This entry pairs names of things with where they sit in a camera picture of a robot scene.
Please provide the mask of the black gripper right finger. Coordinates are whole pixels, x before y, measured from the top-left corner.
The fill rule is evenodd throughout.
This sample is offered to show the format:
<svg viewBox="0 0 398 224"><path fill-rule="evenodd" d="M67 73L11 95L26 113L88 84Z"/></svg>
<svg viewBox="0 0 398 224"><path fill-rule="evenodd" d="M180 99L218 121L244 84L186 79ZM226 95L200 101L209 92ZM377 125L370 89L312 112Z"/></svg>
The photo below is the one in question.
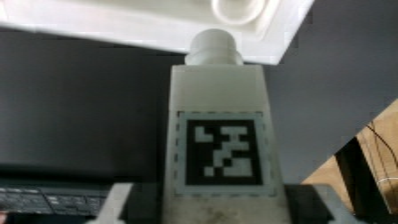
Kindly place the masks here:
<svg viewBox="0 0 398 224"><path fill-rule="evenodd" d="M329 185L287 184L292 224L360 224Z"/></svg>

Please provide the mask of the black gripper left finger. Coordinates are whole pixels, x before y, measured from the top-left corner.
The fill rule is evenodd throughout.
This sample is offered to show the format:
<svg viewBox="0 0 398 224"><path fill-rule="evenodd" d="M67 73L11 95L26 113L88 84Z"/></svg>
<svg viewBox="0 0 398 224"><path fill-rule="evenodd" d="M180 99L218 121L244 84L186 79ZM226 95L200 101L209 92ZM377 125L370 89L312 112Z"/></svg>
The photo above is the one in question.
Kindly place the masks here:
<svg viewBox="0 0 398 224"><path fill-rule="evenodd" d="M159 184L120 182L86 224L159 224Z"/></svg>

